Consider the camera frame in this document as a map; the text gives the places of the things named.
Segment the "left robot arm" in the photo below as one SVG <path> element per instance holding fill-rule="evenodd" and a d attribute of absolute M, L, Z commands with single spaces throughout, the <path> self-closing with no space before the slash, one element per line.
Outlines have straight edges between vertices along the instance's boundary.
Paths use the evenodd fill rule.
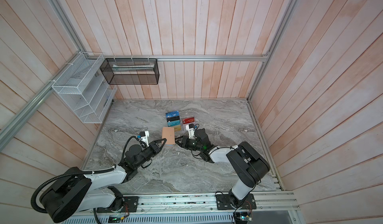
<path fill-rule="evenodd" d="M 42 183 L 31 197 L 31 206 L 39 213 L 49 214 L 54 223 L 90 209 L 120 211 L 125 206 L 124 196 L 115 185 L 132 180 L 139 168 L 145 168 L 144 163 L 152 162 L 161 152 L 166 141 L 152 141 L 147 148 L 139 144 L 124 146 L 119 164 L 109 169 L 82 171 L 72 167 Z"/>

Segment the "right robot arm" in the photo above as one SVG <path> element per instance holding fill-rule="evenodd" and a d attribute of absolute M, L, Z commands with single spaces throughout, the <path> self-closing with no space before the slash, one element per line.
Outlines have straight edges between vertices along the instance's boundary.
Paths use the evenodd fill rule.
<path fill-rule="evenodd" d="M 228 194 L 216 196 L 217 208 L 228 210 L 240 208 L 262 178 L 270 171 L 269 163 L 248 143 L 220 147 L 213 145 L 204 129 L 192 129 L 192 135 L 175 138 L 175 143 L 191 152 L 198 151 L 197 158 L 208 163 L 229 163 L 238 181 Z"/>

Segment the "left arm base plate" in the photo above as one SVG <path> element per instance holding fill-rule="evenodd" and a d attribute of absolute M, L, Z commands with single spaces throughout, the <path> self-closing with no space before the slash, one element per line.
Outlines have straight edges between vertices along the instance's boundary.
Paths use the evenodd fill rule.
<path fill-rule="evenodd" d="M 138 196 L 124 196 L 117 198 L 108 208 L 97 208 L 97 213 L 135 213 L 138 207 Z"/>

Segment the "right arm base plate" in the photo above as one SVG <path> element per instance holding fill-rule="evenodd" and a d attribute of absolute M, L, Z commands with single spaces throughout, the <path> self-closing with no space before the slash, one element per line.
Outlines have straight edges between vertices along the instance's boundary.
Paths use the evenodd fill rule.
<path fill-rule="evenodd" d="M 248 194 L 243 200 L 238 200 L 232 194 L 215 194 L 216 206 L 218 210 L 256 210 L 256 203 L 253 194 Z"/>

